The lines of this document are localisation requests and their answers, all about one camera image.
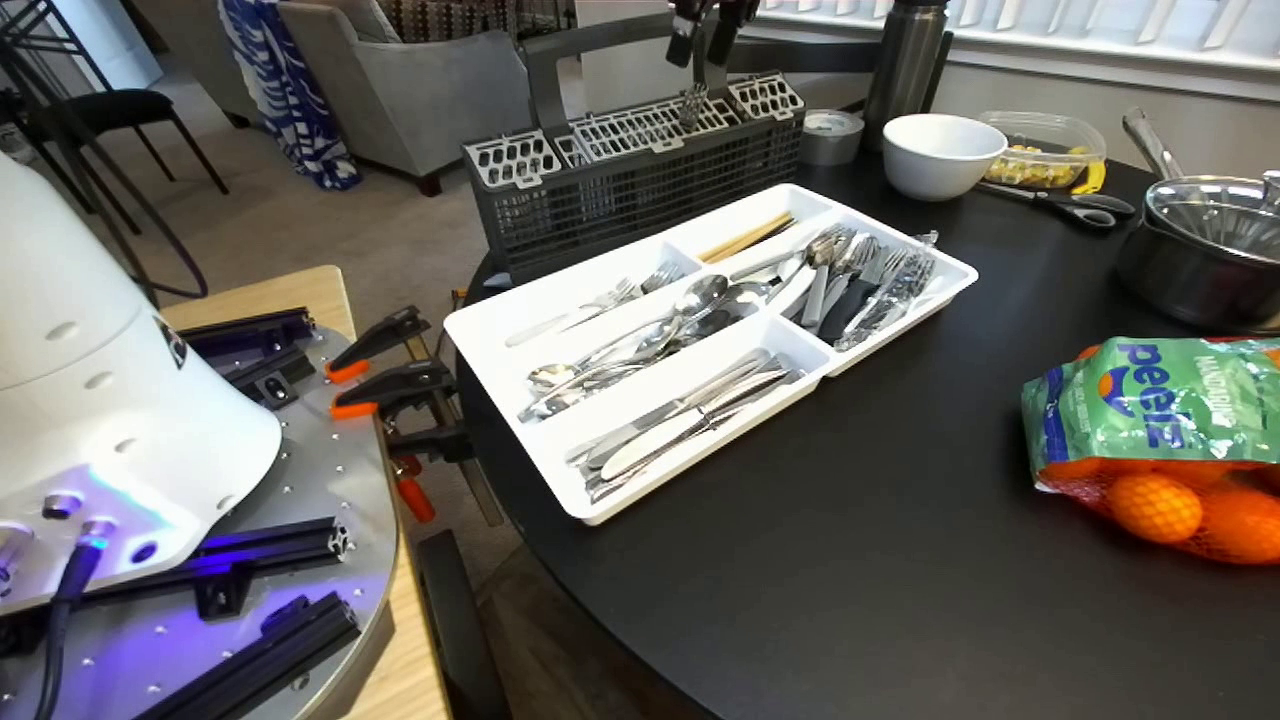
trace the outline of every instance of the cable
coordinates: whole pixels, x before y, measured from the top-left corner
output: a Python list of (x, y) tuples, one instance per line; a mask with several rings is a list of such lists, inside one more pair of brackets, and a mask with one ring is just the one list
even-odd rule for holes
[(66, 690), (66, 648), (73, 630), (73, 607), (82, 604), (97, 564), (105, 559), (111, 524), (89, 522), (82, 529), (82, 539), (70, 557), (66, 577), (57, 580), (52, 604), (48, 604), (48, 632), (43, 632), (43, 682), (40, 682), (40, 706), (38, 720), (52, 720), (60, 690)]

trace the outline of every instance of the knife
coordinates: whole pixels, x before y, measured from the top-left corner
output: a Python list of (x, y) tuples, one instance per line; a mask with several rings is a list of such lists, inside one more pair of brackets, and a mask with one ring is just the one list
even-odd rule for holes
[(687, 406), (698, 406), (698, 401), (707, 401), (707, 395), (716, 395), (722, 388), (728, 388), (728, 385), (736, 385), (736, 381), (746, 381), (746, 375), (754, 375), (754, 373), (765, 373), (765, 367), (774, 367), (774, 363), (776, 363), (776, 356), (759, 349), (759, 353), (728, 363), (723, 373), (716, 373), (712, 381), (703, 381), (703, 385), (692, 388), (687, 395), (672, 395), (672, 401), (664, 401), (659, 409), (654, 409), (654, 414), (636, 415), (633, 425), (626, 425), (622, 431), (607, 431), (607, 439), (596, 439), (594, 447), (570, 455), (570, 465), (575, 465), (586, 475), (596, 475), (596, 471), (603, 470), (603, 462), (607, 462), (612, 454), (622, 454), (630, 439), (645, 437), (650, 429), (658, 429), (659, 422), (678, 415), (680, 409), (687, 409)]
[(723, 414), (736, 409), (736, 401), (784, 381), (784, 367), (765, 367), (754, 375), (742, 375), (723, 388), (716, 388), (712, 395), (703, 395), (702, 406), (687, 406), (680, 414), (672, 414), (669, 422), (659, 422), (658, 429), (639, 431), (636, 439), (630, 439), (626, 447), (616, 447), (603, 470), (600, 470), (600, 484), (616, 484), (622, 475), (645, 470), (654, 455), (659, 455), (664, 447), (680, 444), (687, 431), (722, 422)]

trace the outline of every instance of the dish rack basket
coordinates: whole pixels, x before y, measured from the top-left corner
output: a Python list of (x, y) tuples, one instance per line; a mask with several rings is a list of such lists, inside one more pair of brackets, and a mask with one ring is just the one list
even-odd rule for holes
[(728, 79), (464, 143), (488, 252), (573, 263), (797, 178), (806, 99)]

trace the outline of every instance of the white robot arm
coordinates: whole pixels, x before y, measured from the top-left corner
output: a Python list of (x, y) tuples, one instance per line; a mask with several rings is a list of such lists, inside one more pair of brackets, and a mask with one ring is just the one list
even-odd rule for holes
[(167, 571), (279, 455), (279, 422), (223, 385), (92, 227), (0, 151), (0, 618), (48, 604), (86, 524), (89, 584)]

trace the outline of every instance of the plastic bag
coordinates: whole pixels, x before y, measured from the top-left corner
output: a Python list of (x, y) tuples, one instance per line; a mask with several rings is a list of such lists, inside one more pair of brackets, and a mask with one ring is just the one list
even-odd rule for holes
[(1042, 493), (1204, 559), (1280, 564), (1280, 342), (1118, 337), (1019, 406)]

